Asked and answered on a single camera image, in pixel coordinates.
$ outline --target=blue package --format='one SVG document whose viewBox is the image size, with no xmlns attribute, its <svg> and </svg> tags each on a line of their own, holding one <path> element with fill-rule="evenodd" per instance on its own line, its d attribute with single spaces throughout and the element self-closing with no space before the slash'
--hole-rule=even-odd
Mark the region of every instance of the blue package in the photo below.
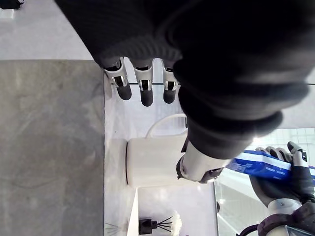
<svg viewBox="0 0 315 236">
<path fill-rule="evenodd" d="M 226 168 L 262 178 L 287 179 L 290 175 L 291 164 L 262 151 L 245 150 L 234 158 Z M 315 168 L 310 166 L 310 172 L 315 184 Z"/>
</svg>

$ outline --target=robotic hand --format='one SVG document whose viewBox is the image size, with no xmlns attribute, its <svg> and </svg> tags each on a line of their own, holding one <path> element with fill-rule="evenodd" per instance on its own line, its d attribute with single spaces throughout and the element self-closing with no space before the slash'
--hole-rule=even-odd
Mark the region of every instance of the robotic hand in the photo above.
<svg viewBox="0 0 315 236">
<path fill-rule="evenodd" d="M 188 141 L 179 177 L 217 177 L 308 92 L 305 78 L 315 64 L 313 0 L 55 1 L 122 99 L 131 97 L 123 57 L 163 59 L 167 103 L 175 82 L 181 84 Z M 141 100 L 149 106 L 151 64 L 137 64 Z"/>
<path fill-rule="evenodd" d="M 315 234 L 314 185 L 306 152 L 294 142 L 288 142 L 287 146 L 290 152 L 274 147 L 256 149 L 291 163 L 291 176 L 287 180 L 250 176 L 252 187 L 268 207 L 270 216 L 259 225 L 247 227 L 240 236 L 254 230 L 258 230 L 259 236 L 287 236 L 290 230 Z"/>
</svg>

